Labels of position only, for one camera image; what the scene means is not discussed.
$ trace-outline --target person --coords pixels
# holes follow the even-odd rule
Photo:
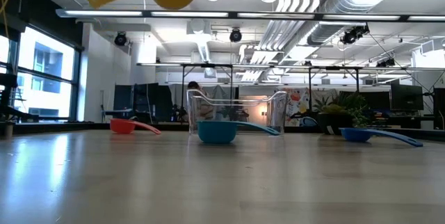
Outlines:
[[[191,81],[190,83],[188,83],[187,89],[196,89],[200,91],[205,97],[210,98],[209,94],[204,89],[202,89],[196,81]],[[213,106],[205,102],[203,99],[200,100],[200,103],[197,105],[197,109],[199,111],[198,117],[200,120],[213,119]]]

